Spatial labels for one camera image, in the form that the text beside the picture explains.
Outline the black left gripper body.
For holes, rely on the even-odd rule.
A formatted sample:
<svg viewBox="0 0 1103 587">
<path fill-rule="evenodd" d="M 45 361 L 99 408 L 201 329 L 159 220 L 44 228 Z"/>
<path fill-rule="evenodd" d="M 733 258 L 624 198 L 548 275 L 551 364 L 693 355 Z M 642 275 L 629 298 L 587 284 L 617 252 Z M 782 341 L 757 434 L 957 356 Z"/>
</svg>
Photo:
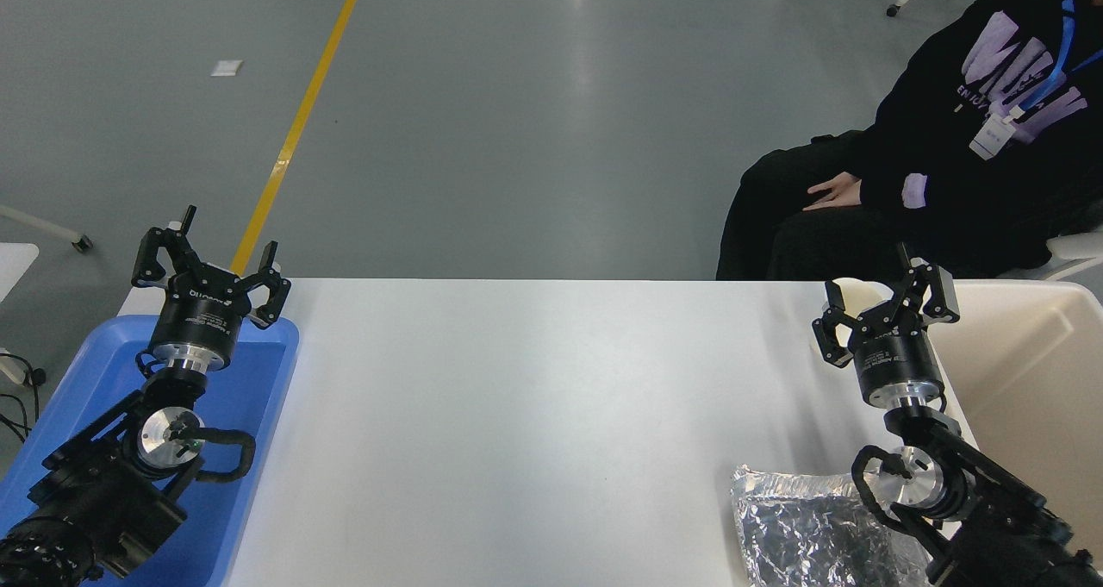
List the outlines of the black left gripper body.
<svg viewBox="0 0 1103 587">
<path fill-rule="evenodd" d="M 246 295 L 228 292 L 236 279 L 224 270 L 178 273 L 170 278 L 150 351 L 162 357 L 170 345 L 192 345 L 218 357 L 232 356 L 240 323 L 251 309 Z"/>
</svg>

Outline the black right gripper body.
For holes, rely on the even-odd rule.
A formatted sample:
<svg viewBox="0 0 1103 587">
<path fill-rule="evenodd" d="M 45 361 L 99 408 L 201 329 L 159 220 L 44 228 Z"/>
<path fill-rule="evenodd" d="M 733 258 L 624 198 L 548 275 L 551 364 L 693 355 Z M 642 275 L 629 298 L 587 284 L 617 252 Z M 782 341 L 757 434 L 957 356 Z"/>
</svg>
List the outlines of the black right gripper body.
<svg viewBox="0 0 1103 587">
<path fill-rule="evenodd" d="M 850 337 L 863 398 L 938 398 L 944 383 L 927 328 L 891 328 L 877 334 L 858 328 Z"/>
</svg>

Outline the person's left hand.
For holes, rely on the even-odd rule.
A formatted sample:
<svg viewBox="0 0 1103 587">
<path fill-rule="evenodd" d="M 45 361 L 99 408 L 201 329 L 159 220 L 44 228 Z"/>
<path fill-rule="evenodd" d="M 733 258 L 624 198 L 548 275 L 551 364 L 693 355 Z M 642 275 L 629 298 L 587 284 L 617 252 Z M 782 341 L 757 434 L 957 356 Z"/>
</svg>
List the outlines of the person's left hand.
<svg viewBox="0 0 1103 587">
<path fill-rule="evenodd" d="M 863 189 L 861 178 L 842 172 L 823 183 L 808 186 L 807 194 L 815 198 L 803 211 L 860 206 L 863 205 L 860 189 Z"/>
</svg>

